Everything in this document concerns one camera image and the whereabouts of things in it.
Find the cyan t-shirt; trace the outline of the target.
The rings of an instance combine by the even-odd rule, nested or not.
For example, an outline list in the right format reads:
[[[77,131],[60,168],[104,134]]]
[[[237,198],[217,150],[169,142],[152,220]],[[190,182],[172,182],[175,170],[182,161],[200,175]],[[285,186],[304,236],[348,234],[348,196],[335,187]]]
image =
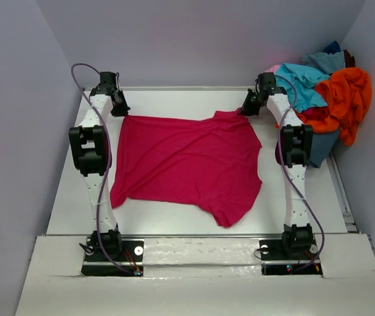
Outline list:
[[[310,66],[283,63],[275,72],[278,87],[287,91],[290,103],[296,102],[293,108],[302,113],[313,107],[327,107],[324,98],[315,91],[315,87],[330,76]]]

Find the magenta t-shirt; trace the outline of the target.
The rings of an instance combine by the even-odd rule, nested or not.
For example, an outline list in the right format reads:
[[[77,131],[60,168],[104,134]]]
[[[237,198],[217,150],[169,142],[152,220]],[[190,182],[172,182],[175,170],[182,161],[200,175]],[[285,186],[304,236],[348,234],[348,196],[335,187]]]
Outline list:
[[[128,116],[118,139],[112,208],[127,199],[194,205],[229,228],[260,192],[261,147],[236,111],[204,120]]]

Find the orange t-shirt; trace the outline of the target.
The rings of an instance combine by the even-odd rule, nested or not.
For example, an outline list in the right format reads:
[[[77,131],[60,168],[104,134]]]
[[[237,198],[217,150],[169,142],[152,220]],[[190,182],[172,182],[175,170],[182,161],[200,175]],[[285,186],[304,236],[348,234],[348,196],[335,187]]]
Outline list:
[[[295,111],[299,119],[313,127],[315,133],[333,132],[340,129],[339,139],[344,145],[355,142],[359,124],[366,116],[372,99],[370,77],[363,69],[344,68],[320,82],[315,91],[327,103],[329,116],[323,121],[307,120]]]

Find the dark blue t-shirt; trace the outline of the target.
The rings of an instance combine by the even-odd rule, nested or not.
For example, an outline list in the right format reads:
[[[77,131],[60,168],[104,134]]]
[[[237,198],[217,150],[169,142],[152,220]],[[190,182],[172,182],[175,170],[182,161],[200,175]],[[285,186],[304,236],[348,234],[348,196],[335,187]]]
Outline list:
[[[329,55],[333,55],[341,52],[341,47],[337,41],[333,41],[323,49],[323,52]]]

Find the slate blue t-shirt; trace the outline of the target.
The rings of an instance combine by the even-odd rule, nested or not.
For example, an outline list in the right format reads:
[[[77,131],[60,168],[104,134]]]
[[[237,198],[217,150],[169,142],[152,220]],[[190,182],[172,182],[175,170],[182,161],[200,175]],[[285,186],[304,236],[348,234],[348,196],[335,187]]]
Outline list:
[[[333,132],[313,134],[311,155],[308,166],[320,168],[322,162],[329,156],[334,144],[339,138],[340,129]]]

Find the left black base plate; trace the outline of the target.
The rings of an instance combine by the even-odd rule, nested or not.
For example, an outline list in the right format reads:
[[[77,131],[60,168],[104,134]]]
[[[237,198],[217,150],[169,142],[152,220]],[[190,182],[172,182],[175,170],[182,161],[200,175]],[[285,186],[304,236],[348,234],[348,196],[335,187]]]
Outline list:
[[[84,251],[81,273],[86,277],[142,277],[143,239],[123,239],[120,253],[109,252],[115,264],[109,261],[102,250],[93,248],[90,238],[79,243]]]

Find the maroon t-shirt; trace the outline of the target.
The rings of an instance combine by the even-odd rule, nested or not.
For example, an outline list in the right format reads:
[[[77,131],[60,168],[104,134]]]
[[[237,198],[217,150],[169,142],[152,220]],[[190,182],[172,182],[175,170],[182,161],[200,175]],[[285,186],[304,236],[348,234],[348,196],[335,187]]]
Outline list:
[[[348,52],[348,50],[346,49],[343,50],[343,54],[344,54],[344,59],[345,59],[345,67],[346,68],[356,67],[355,57],[352,56],[352,54],[350,54],[350,52]]]

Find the pink t-shirt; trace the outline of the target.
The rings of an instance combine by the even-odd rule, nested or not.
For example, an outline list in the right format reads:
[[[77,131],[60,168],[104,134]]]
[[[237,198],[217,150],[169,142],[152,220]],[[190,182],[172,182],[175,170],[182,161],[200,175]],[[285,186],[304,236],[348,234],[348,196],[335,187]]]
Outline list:
[[[265,70],[264,72],[272,72],[276,73],[280,69],[281,65],[274,65],[270,67],[269,69]]]

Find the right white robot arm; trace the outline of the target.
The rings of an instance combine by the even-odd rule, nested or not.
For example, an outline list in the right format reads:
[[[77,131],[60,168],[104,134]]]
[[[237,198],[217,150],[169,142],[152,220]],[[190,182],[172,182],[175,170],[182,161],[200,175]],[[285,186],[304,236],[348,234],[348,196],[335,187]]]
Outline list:
[[[313,128],[303,124],[280,89],[258,93],[251,89],[239,115],[253,116],[266,107],[278,124],[275,156],[283,172],[286,194],[284,231],[279,239],[265,240],[258,248],[259,259],[299,259],[313,245],[313,228],[305,198],[305,173],[311,153]]]

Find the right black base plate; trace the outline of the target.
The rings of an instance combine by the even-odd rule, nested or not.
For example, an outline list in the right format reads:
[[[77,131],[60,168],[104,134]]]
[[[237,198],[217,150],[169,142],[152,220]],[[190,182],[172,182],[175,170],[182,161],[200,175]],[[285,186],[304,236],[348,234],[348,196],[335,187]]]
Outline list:
[[[259,241],[254,256],[261,261],[261,271],[264,276],[289,275],[318,275],[322,276],[322,266],[319,259],[314,259],[318,247],[316,240],[306,250],[286,252],[279,239],[264,239]]]

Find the red t-shirt in pile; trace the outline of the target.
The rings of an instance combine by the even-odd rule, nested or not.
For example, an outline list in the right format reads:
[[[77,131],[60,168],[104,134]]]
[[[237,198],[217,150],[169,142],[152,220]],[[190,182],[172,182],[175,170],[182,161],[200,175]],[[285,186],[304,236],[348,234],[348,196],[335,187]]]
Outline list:
[[[323,121],[329,116],[328,107],[310,107],[301,113],[307,120]]]

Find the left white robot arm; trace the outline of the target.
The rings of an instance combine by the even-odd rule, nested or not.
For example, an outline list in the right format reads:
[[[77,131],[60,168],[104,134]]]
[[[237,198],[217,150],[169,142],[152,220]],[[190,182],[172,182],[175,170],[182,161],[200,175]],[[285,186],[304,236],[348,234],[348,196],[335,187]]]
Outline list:
[[[103,262],[116,259],[122,252],[107,180],[112,153],[105,122],[109,115],[126,116],[128,108],[118,88],[93,88],[87,100],[89,109],[81,123],[69,129],[68,137],[74,166],[88,189],[93,216],[93,232],[81,247],[86,261]]]

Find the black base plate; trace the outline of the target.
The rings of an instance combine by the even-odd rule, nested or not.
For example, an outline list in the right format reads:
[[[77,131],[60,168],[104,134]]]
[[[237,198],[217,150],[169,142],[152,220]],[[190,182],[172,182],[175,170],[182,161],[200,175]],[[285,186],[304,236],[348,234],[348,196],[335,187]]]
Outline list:
[[[314,259],[318,247],[316,240],[306,250],[286,252],[279,239],[264,239],[259,241],[254,256],[261,261],[261,271],[264,276],[289,275],[318,275],[322,276],[322,266],[319,259]]]
[[[142,277],[143,239],[123,239],[120,253],[109,252],[115,264],[109,261],[102,250],[93,248],[90,238],[79,243],[84,251],[81,273],[86,277]]]

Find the grey-blue t-shirt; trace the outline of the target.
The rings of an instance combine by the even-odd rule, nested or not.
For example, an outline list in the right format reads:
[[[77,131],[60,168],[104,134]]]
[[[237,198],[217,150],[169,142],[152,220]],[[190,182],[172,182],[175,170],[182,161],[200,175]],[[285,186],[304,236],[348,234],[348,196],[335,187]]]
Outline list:
[[[346,67],[345,56],[342,51],[334,54],[324,52],[304,54],[301,56],[301,62],[305,66],[313,67],[328,75]]]

